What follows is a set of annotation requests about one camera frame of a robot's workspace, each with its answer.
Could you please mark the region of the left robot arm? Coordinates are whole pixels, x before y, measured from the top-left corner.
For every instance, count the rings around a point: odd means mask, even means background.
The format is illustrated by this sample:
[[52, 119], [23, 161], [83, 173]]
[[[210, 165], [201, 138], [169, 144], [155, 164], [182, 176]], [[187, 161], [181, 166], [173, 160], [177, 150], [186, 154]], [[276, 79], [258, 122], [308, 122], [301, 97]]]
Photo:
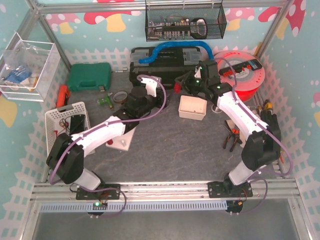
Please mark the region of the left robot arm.
[[145, 87], [136, 86], [127, 102], [105, 121], [76, 134], [58, 135], [46, 160], [52, 170], [50, 184], [62, 181], [96, 192], [102, 186], [102, 180], [84, 167], [85, 157], [106, 142], [135, 129], [140, 122], [155, 117], [149, 113], [154, 108], [163, 110], [166, 104], [167, 92], [163, 87], [157, 89], [156, 95], [150, 95]]

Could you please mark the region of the white peg base plate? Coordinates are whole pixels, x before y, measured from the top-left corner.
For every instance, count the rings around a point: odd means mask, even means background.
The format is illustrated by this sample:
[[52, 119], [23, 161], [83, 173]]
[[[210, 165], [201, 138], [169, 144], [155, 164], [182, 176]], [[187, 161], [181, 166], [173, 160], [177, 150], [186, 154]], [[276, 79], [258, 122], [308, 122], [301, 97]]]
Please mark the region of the white peg base plate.
[[126, 134], [112, 138], [113, 144], [107, 145], [107, 143], [105, 143], [105, 146], [108, 148], [117, 149], [120, 151], [128, 151], [130, 148], [135, 130], [136, 129], [134, 128], [131, 131], [127, 132]]

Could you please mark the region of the brown tape roll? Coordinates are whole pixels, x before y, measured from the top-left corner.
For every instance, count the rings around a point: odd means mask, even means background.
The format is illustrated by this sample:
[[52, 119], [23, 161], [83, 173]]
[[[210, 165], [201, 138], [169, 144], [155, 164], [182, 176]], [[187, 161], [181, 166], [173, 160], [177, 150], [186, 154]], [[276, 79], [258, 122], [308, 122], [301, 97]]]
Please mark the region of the brown tape roll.
[[126, 91], [119, 91], [116, 92], [113, 97], [112, 97], [113, 101], [116, 104], [123, 104], [127, 101], [128, 99], [128, 93]]

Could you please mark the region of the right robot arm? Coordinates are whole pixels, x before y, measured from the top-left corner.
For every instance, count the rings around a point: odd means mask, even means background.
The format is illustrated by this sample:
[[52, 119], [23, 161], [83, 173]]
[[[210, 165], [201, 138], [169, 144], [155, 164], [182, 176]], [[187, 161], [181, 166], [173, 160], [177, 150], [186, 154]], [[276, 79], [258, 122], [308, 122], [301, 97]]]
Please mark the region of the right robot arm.
[[277, 116], [264, 112], [257, 117], [240, 100], [235, 87], [222, 82], [215, 60], [201, 61], [196, 71], [175, 78], [188, 94], [202, 94], [235, 123], [245, 138], [241, 162], [222, 181], [220, 189], [228, 196], [237, 191], [257, 171], [265, 168], [281, 155], [281, 131]]

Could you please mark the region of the white spring box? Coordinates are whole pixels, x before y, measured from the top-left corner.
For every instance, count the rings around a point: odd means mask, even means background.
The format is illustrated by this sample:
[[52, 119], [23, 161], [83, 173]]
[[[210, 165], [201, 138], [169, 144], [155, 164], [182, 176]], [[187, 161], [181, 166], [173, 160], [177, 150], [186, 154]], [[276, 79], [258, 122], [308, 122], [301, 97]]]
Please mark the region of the white spring box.
[[178, 115], [180, 118], [202, 121], [207, 113], [207, 101], [194, 96], [181, 95]]

